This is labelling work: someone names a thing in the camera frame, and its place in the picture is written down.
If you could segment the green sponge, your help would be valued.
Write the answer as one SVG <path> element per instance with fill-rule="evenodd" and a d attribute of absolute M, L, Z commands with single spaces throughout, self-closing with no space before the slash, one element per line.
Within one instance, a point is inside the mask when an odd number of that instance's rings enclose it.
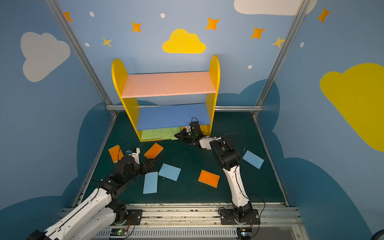
<path fill-rule="evenodd" d="M 173 128 L 161 129 L 161 139 L 170 140 L 174 136 Z"/>
<path fill-rule="evenodd" d="M 151 130 L 151 139 L 158 140 L 162 138 L 163 129 L 153 129 Z"/>
<path fill-rule="evenodd" d="M 172 133 L 171 133 L 171 140 L 178 140 L 176 135 L 178 135 L 181 132 L 181 128 L 172 128 Z"/>
<path fill-rule="evenodd" d="M 152 139 L 152 130 L 142 130 L 142 141 L 149 141 Z"/>

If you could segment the blue sponge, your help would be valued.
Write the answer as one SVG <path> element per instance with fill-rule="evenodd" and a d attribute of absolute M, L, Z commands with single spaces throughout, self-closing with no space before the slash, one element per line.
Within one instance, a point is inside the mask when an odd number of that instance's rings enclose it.
<path fill-rule="evenodd" d="M 258 170 L 262 167 L 264 163 L 264 159 L 252 153 L 249 150 L 246 151 L 242 159 Z"/>
<path fill-rule="evenodd" d="M 180 173 L 180 168 L 168 164 L 163 164 L 159 171 L 159 176 L 176 182 L 179 178 Z"/>
<path fill-rule="evenodd" d="M 155 194 L 158 191 L 158 172 L 145 174 L 143 194 Z"/>

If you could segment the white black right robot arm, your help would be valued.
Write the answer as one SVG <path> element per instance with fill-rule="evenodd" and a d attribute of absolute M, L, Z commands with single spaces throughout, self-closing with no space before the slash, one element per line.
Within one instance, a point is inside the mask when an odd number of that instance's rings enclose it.
<path fill-rule="evenodd" d="M 190 125 L 175 134 L 174 137 L 188 145 L 213 151 L 215 160 L 224 171 L 229 183 L 235 219 L 239 223 L 245 222 L 251 216 L 253 207 L 242 182 L 241 159 L 231 138 L 228 135 L 221 137 L 204 135 L 196 118 L 192 118 Z"/>

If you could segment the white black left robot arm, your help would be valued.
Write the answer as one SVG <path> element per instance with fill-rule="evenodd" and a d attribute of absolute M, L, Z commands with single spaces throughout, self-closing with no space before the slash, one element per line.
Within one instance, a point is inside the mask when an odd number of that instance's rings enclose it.
<path fill-rule="evenodd" d="M 152 173 L 156 159 L 147 159 L 142 163 L 132 155 L 122 157 L 113 173 L 81 204 L 64 218 L 45 231 L 31 233 L 28 240 L 90 240 L 99 231 L 114 223 L 117 219 L 126 219 L 126 207 L 118 204 L 116 198 L 126 190 L 127 185 L 141 175 Z"/>

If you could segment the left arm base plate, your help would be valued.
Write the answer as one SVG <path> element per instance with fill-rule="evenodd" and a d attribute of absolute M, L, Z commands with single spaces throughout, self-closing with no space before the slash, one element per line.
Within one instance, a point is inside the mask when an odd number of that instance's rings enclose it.
<path fill-rule="evenodd" d="M 140 225 L 143 215 L 143 210 L 133 209 L 133 210 L 120 210 L 116 215 L 115 225 L 127 226 L 131 225 Z"/>

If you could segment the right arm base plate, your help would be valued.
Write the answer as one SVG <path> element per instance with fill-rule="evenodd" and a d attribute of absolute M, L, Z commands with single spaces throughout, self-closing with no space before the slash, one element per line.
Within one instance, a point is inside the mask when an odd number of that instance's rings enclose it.
<path fill-rule="evenodd" d="M 218 208 L 222 225 L 259 225 L 261 223 L 258 210 L 253 209 L 242 216 L 234 209 Z"/>

